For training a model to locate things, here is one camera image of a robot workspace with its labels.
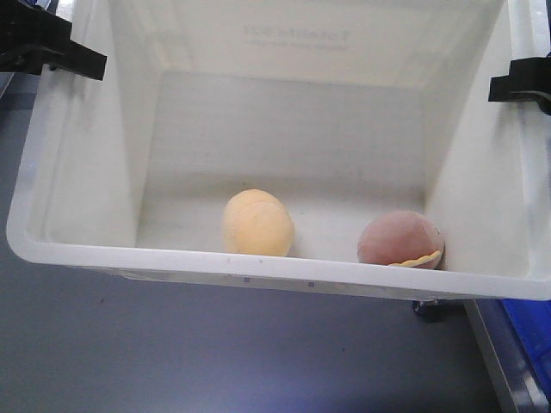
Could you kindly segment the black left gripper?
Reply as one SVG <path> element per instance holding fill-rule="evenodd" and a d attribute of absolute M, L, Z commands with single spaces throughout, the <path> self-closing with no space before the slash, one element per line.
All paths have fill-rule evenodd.
<path fill-rule="evenodd" d="M 29 1 L 1 2 L 1 71 L 40 75 L 44 65 L 102 81 L 107 57 L 71 40 L 72 23 Z"/>

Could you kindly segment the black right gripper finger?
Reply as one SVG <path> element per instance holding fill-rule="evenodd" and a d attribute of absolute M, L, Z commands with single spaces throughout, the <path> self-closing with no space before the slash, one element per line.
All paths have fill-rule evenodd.
<path fill-rule="evenodd" d="M 513 88 L 513 79 L 510 76 L 493 77 L 490 81 L 489 102 L 534 102 L 539 110 L 550 115 L 550 94 L 537 90 L 520 90 Z"/>
<path fill-rule="evenodd" d="M 509 76 L 517 84 L 537 84 L 550 81 L 550 57 L 512 60 Z"/>

